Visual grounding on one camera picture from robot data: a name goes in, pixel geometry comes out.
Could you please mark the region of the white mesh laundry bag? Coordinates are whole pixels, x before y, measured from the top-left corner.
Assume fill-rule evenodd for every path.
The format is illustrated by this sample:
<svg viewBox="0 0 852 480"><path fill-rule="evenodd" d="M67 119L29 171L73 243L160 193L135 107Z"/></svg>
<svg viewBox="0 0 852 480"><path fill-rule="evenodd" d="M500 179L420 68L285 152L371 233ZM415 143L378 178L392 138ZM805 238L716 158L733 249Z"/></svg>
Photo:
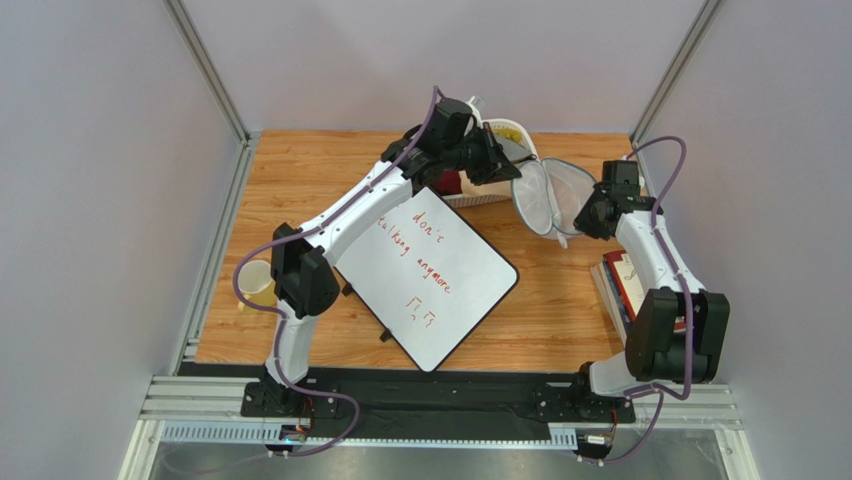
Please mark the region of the white mesh laundry bag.
<svg viewBox="0 0 852 480"><path fill-rule="evenodd" d="M595 177L567 161L546 157L518 166L521 176L510 182L515 210L534 234L556 240L563 249L583 233L574 220L592 194Z"/></svg>

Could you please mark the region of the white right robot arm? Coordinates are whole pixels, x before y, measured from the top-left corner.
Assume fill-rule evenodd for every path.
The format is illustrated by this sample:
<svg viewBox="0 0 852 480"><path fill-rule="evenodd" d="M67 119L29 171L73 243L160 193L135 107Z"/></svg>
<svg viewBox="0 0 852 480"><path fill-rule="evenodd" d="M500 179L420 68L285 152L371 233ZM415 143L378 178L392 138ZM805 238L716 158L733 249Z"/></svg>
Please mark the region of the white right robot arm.
<svg viewBox="0 0 852 480"><path fill-rule="evenodd" d="M644 298L623 352L584 364L567 405L585 421L617 417L642 393L689 397L717 372L730 303L686 267L668 234L659 198L645 196L639 167L604 163L601 180L566 161L525 163L512 183L517 212L536 234L565 246L572 237L616 239L631 260Z"/></svg>

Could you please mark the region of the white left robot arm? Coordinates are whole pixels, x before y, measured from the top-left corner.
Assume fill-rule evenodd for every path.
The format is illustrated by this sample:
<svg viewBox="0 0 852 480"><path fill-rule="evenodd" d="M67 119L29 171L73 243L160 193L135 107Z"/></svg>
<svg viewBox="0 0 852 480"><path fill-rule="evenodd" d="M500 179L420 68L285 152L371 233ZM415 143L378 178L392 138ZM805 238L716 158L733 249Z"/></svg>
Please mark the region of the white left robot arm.
<svg viewBox="0 0 852 480"><path fill-rule="evenodd" d="M331 207L294 229L280 225L272 241L251 250L234 269L239 276L258 254L271 251L273 303L260 304L240 289L244 307L277 317L264 373L246 387L242 415L295 416L317 390L299 386L308 372L309 351L319 317L337 300L333 273L339 257L379 218L405 203L449 171L463 172L474 185L520 177L487 122L469 103L435 88L422 123L392 142L370 172Z"/></svg>

